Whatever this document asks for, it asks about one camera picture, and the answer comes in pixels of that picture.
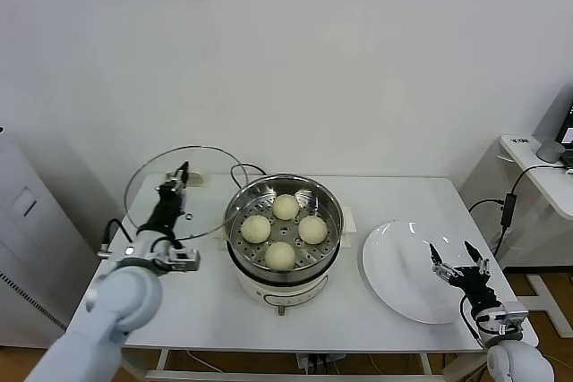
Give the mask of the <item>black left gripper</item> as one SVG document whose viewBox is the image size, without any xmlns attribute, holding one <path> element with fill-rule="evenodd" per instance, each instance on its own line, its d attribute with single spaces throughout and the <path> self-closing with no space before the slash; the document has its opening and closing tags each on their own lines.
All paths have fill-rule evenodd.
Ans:
<svg viewBox="0 0 573 382">
<path fill-rule="evenodd" d="M 164 182 L 158 187 L 159 201 L 145 223 L 145 229 L 172 233 L 178 217 L 184 212 L 184 191 L 178 190 L 178 180 L 186 185 L 189 179 L 189 162 L 184 161 L 173 172 L 167 172 Z"/>
</svg>

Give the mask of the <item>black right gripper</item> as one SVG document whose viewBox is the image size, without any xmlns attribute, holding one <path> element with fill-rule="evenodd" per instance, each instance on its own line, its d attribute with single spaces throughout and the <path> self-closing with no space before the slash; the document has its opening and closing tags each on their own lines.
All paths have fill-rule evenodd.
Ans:
<svg viewBox="0 0 573 382">
<path fill-rule="evenodd" d="M 486 310 L 497 307 L 497 296 L 487 283 L 490 279 L 488 259 L 470 242 L 464 242 L 467 254 L 475 263 L 473 266 L 457 267 L 444 263 L 435 246 L 430 243 L 432 271 L 440 279 L 461 289 L 469 300 L 472 310 Z"/>
</svg>

